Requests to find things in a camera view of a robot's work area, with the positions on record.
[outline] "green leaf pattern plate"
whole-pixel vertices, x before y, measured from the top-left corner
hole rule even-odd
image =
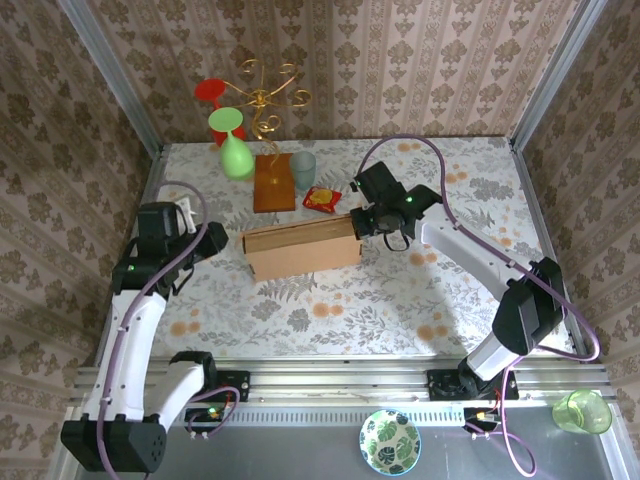
[[[379,410],[360,430],[362,458],[376,472],[398,476],[411,470],[420,458],[420,433],[402,412]]]

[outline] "brown cardboard box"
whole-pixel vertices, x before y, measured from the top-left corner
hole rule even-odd
[[[360,263],[350,215],[248,231],[242,246],[256,281]]]

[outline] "floral tablecloth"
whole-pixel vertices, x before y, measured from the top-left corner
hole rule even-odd
[[[283,152],[307,150],[318,162],[316,184],[342,192],[337,213],[359,205],[349,181],[375,140],[280,142]],[[538,238],[518,173],[503,138],[435,141],[446,158],[446,182],[455,213],[516,252],[541,258]],[[250,143],[259,153],[262,144]],[[228,235],[225,250],[199,263],[187,287],[172,297],[161,319],[154,355],[211,351],[214,357],[327,354],[464,355],[491,329],[498,306],[471,275],[429,245],[413,242],[390,252],[382,238],[365,240],[353,267],[255,282],[242,253],[243,231],[322,217],[294,212],[253,213],[253,183],[222,174],[215,145],[175,144],[165,179],[190,182],[207,198],[211,220]],[[407,189],[417,183],[439,191],[437,159],[426,146],[394,140],[370,160],[385,161]],[[176,200],[186,189],[163,187],[158,200]],[[200,212],[191,195],[194,210]],[[570,345],[564,326],[546,344]]]

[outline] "patterned wallpaper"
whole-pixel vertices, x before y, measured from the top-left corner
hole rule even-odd
[[[218,76],[246,88],[257,79],[238,67],[254,57],[302,65],[300,84],[314,94],[311,107],[283,113],[274,138],[508,135],[577,6],[577,0],[88,1],[167,143],[209,141],[209,110],[194,99],[194,87]]]
[[[525,157],[640,453],[640,2],[607,4]]]
[[[0,479],[44,478],[149,160],[55,1],[0,2]]]

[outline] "snack packet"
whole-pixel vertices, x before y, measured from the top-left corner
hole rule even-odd
[[[342,197],[340,192],[323,187],[311,187],[307,192],[307,196],[304,197],[302,205],[319,212],[335,213],[335,206],[340,197]]]

